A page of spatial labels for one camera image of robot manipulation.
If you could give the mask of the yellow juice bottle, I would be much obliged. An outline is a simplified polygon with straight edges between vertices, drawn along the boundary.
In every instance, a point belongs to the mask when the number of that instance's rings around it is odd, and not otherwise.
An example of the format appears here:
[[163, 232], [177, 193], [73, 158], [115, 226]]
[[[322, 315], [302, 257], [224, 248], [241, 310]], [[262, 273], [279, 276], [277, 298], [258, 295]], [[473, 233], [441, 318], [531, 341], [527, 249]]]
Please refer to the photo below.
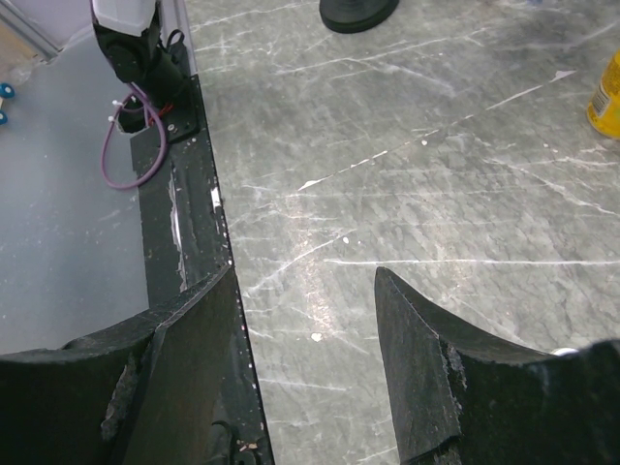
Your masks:
[[619, 140], [619, 50], [610, 58], [586, 110], [591, 126], [603, 136]]

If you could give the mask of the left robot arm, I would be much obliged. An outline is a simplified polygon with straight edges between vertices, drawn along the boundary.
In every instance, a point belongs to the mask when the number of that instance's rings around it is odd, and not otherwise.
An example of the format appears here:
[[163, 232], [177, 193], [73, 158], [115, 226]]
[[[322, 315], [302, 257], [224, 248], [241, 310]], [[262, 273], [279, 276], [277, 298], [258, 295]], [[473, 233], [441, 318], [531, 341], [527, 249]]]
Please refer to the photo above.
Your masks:
[[133, 84], [161, 108], [188, 92], [190, 69], [185, 34], [167, 24], [163, 1], [92, 1], [93, 30], [119, 80]]

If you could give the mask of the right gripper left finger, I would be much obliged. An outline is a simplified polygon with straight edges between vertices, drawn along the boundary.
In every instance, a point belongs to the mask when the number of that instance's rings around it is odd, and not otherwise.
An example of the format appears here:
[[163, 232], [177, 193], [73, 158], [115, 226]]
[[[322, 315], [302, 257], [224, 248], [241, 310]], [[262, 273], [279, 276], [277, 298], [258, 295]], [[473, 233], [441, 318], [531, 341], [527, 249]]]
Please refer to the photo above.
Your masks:
[[58, 350], [1, 358], [5, 464], [198, 464], [235, 319], [230, 266]]

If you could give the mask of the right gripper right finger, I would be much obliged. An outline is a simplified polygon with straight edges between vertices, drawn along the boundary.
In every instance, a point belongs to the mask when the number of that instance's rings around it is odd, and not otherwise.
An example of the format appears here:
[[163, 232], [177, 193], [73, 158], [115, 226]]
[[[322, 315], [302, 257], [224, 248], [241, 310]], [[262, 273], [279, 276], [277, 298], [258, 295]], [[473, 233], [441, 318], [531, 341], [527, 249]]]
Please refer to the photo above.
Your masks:
[[385, 267], [379, 342], [403, 464], [615, 464], [619, 344], [556, 356], [488, 333]]

